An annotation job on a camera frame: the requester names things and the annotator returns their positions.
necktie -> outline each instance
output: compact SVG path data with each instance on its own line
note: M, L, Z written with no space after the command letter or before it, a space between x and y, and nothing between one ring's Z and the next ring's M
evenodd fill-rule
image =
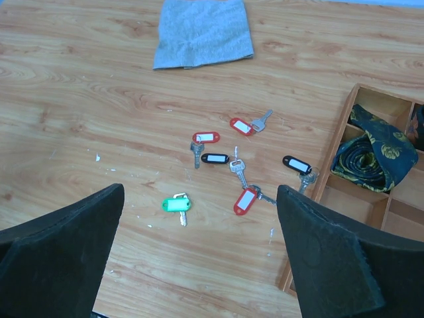
M399 129L358 104L350 121L365 134L340 145L332 173L375 192L391 190L417 163L417 151Z
M424 105L414 111L406 136L416 149L424 151Z

wooden compartment box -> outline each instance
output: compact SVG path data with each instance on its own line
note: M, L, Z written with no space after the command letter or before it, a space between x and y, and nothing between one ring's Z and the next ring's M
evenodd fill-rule
M364 131L348 124L353 105L407 133L413 111L423 103L356 84L344 105L340 121L325 157L312 200L376 229L424 242L424 152L417 150L418 163L390 193L377 193L333 175L333 158L341 142L362 136ZM296 295L290 263L284 268L279 288Z

laminate floor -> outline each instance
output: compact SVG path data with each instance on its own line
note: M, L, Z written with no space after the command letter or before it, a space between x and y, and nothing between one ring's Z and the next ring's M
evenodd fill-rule
M0 228L112 183L126 201L95 310L110 317L300 317L276 287L287 260L276 209L233 213L239 179L193 167L233 153L265 194L299 187L281 162L319 167L349 91L424 91L424 18L412 9L246 0L253 60L153 72L159 0L6 0L0 6ZM245 137L229 126L274 114ZM161 202L188 192L188 226Z

key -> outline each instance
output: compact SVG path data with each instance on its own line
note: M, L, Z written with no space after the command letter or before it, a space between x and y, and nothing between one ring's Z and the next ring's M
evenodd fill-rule
M188 194L186 194L186 193L175 194L174 199L176 199L177 197L184 197L184 198L190 200L190 198L188 197ZM180 211L180 223L183 227L187 226L187 215L186 215L185 211Z
M275 206L277 206L277 201L276 200L274 200L274 199L271 199L270 197L268 197L267 195L264 195L263 193L262 193L262 190L260 189L260 187L258 186L258 185L256 185L256 184L250 184L249 185L249 188L251 188L251 189L253 189L253 190L255 190L256 192L257 192L257 194L258 194L258 199L259 200L264 200L264 201L266 201L266 202L268 202L268 203L271 203L272 205L275 205Z
M200 159L206 164L226 164L230 161L227 154L202 154Z
M243 189L246 189L248 186L244 176L244 169L246 169L246 165L244 164L243 160L237 159L230 162L230 171L234 172L238 176Z
M221 136L219 133L215 131L203 131L203 132L197 132L192 137L194 142L199 142L201 144L208 144L208 143L214 143L219 142L219 139L221 139Z
M200 167L200 155L205 150L204 144L199 144L192 141L190 144L190 150L194 153L194 168L199 169Z
M253 189L247 187L234 204L233 211L236 215L245 215L249 211L252 204L255 202L258 194Z
M312 167L310 164L299 160L297 158L294 158L293 156L285 156L283 158L283 164L297 172L299 172L302 175L309 174L312 170Z
M317 181L318 176L319 176L319 172L316 172L316 171L311 171L310 174L300 174L299 178L301 180L301 183L300 183L299 192L301 194L304 194L307 186L309 184L315 183L315 181Z
M252 125L246 123L240 118L232 118L230 120L230 126L244 136L250 136L252 133L254 133Z
M260 131L263 131L266 127L265 122L266 119L268 119L269 116L271 116L273 113L272 109L266 112L264 116L262 116L259 119L254 119L250 124L252 125L253 129L259 133Z

gray fabric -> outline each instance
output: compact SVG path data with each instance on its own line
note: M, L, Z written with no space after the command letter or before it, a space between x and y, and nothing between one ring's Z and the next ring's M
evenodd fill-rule
M153 69L196 68L253 57L242 0L165 0Z

